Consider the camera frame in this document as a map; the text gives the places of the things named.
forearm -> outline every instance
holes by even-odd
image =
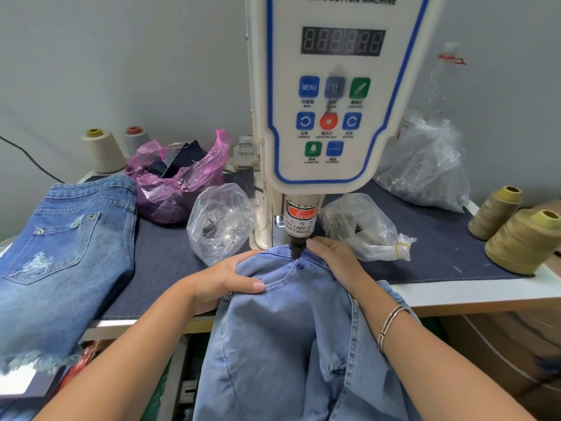
[[[137,421],[193,316],[184,280],[65,387],[36,421]]]
[[[353,295],[378,337],[396,302],[370,278],[358,284]],[[389,328],[384,353],[424,421],[534,420],[479,368],[406,312]]]

red button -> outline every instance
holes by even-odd
[[[330,114],[325,114],[321,117],[321,119],[319,120],[319,125],[324,130],[333,130],[333,128],[336,127],[338,122],[339,122],[339,118],[337,118],[337,114],[330,113]]]

left hand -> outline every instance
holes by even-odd
[[[259,279],[236,274],[238,263],[260,252],[261,250],[251,250],[233,255],[208,269],[181,279],[194,298],[195,314],[216,309],[220,298],[228,292],[237,291],[246,294],[263,292],[265,284]]]

frayed hem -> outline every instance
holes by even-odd
[[[11,371],[30,365],[38,372],[47,371],[49,374],[55,374],[63,366],[76,364],[81,357],[80,348],[77,348],[73,354],[66,357],[46,355],[38,350],[17,355],[15,358],[0,356],[0,372],[5,375]]]

green button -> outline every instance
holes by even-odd
[[[321,155],[321,142],[306,142],[306,156],[316,157]]]
[[[349,97],[351,99],[365,99],[368,96],[369,88],[370,78],[355,78],[352,80]]]

